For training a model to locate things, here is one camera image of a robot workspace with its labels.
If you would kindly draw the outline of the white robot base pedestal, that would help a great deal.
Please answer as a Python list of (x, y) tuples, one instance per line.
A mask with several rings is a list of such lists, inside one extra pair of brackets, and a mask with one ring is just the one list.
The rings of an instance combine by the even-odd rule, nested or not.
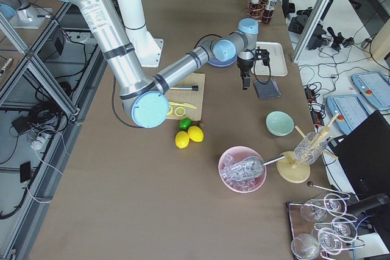
[(157, 68), (160, 63), (163, 40), (155, 39), (147, 29), (141, 0), (117, 0), (126, 34), (135, 46), (142, 67)]

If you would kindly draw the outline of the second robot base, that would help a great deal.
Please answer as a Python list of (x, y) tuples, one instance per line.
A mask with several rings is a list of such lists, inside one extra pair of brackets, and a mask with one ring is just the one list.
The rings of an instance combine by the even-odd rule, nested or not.
[(39, 29), (44, 20), (53, 19), (51, 12), (29, 0), (1, 0), (1, 14), (17, 29)]

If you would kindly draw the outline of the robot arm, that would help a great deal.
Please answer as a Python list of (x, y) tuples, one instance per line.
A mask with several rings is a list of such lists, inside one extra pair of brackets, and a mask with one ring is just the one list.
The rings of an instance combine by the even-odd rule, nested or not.
[(147, 31), (141, 0), (60, 1), (79, 8), (120, 85), (124, 111), (139, 127), (162, 124), (169, 111), (165, 92), (212, 58), (236, 57), (244, 65), (255, 61), (259, 26), (254, 19), (244, 18), (229, 36), (200, 41), (181, 59), (149, 77), (141, 62), (160, 48)]

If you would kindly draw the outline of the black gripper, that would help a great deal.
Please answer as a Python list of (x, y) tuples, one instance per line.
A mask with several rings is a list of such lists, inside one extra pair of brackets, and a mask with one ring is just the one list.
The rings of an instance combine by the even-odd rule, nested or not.
[(254, 66), (254, 63), (255, 63), (254, 58), (243, 59), (237, 57), (237, 66), (240, 70), (240, 76), (242, 78), (242, 83), (243, 83), (243, 90), (248, 90), (250, 87), (251, 78), (250, 78), (249, 71)]

